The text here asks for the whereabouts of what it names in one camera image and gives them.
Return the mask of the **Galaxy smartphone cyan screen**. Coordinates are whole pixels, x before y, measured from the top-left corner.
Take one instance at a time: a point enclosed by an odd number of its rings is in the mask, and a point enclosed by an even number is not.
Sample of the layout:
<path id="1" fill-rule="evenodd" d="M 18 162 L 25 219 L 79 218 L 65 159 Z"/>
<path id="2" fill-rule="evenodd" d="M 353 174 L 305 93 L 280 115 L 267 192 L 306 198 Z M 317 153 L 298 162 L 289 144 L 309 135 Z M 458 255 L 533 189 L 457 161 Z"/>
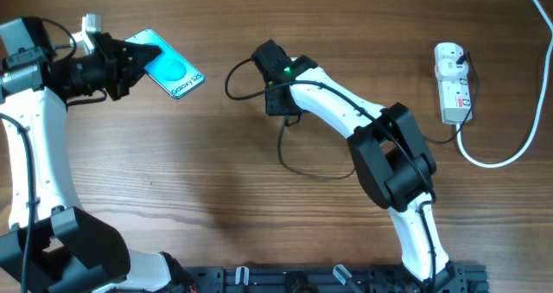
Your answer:
<path id="1" fill-rule="evenodd" d="M 205 82 L 205 76 L 165 42 L 153 29 L 144 29 L 127 42 L 158 46 L 162 52 L 145 68 L 148 76 L 171 98 L 180 99 Z"/>

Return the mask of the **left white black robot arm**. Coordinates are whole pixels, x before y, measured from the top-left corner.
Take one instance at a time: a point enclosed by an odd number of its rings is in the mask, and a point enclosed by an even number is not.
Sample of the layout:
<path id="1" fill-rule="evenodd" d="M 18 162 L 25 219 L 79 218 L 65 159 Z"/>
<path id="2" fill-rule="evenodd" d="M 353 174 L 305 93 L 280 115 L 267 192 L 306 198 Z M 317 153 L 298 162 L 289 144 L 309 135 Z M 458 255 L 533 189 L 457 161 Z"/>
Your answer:
<path id="1" fill-rule="evenodd" d="M 175 285 L 170 257 L 130 250 L 119 231 L 87 213 L 67 154 L 67 110 L 99 91 L 126 96 L 161 49 L 84 30 L 86 54 L 59 58 L 46 20 L 6 22 L 1 120 L 12 172 L 10 230 L 1 266 L 25 292 L 163 292 Z"/>

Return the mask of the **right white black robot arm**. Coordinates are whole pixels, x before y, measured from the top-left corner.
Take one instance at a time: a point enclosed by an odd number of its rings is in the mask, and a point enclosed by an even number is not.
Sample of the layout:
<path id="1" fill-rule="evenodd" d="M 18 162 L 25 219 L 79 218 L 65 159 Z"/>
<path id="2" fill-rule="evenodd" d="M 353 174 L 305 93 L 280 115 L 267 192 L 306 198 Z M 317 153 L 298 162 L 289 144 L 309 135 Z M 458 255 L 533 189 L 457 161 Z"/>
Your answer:
<path id="1" fill-rule="evenodd" d="M 426 290 L 437 289 L 449 258 L 432 213 L 436 163 L 410 110 L 362 99 L 315 61 L 291 58 L 272 40 L 257 47 L 251 59 L 268 92 L 283 91 L 291 105 L 346 139 L 360 186 L 392 218 L 404 268 Z"/>

